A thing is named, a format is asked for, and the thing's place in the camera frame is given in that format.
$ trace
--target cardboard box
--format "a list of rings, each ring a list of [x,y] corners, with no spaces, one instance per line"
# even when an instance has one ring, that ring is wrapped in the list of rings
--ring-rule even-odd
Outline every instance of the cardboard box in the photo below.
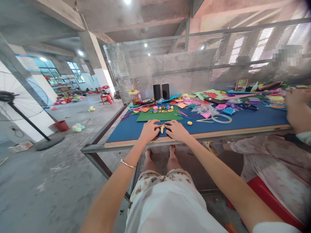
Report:
[[[24,150],[28,150],[32,146],[33,144],[30,141],[26,141],[20,144],[12,145],[11,147],[8,147],[8,149],[12,151],[13,153],[17,153],[17,152],[21,152]]]
[[[59,88],[61,91],[68,91],[69,89],[68,89],[68,87],[61,87],[61,88]]]

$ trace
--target pink floral clothing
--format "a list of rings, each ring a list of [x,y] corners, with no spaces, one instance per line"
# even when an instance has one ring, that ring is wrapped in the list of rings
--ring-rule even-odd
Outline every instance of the pink floral clothing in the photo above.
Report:
[[[252,137],[230,143],[244,154],[241,177],[259,176],[278,201],[302,224],[310,214],[311,154],[276,135]]]

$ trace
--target metal mesh screen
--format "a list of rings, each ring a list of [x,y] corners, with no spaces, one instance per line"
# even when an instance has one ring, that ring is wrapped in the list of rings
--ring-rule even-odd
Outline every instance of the metal mesh screen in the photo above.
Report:
[[[171,95],[210,88],[230,90],[239,78],[292,79],[309,72],[310,19],[156,38],[104,46],[123,102],[130,89],[153,98],[153,85],[169,83]],[[270,72],[278,63],[282,69]]]

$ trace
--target green foam sheet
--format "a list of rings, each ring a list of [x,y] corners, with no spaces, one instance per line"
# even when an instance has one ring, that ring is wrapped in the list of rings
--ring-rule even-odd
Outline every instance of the green foam sheet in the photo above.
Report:
[[[179,110],[179,108],[177,106],[174,106],[173,112],[159,113],[159,109],[158,109],[157,113],[150,113],[149,111],[146,113],[141,112],[139,114],[137,121],[149,121],[149,120],[153,120],[153,119],[157,119],[160,121],[183,120],[184,118],[182,118],[181,116],[174,115],[174,114],[181,115],[181,113],[176,112],[176,110]]]

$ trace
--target black smartphone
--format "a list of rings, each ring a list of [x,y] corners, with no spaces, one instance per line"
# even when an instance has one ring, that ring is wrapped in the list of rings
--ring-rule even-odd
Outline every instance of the black smartphone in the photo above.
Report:
[[[161,86],[160,86],[160,84],[153,85],[153,95],[155,97],[155,100],[161,99]]]
[[[163,97],[163,99],[170,99],[171,98],[168,83],[162,84],[162,97]]]
[[[208,101],[210,103],[213,103],[213,104],[224,104],[224,103],[226,103],[226,101],[213,99],[213,98],[205,98],[204,100]]]

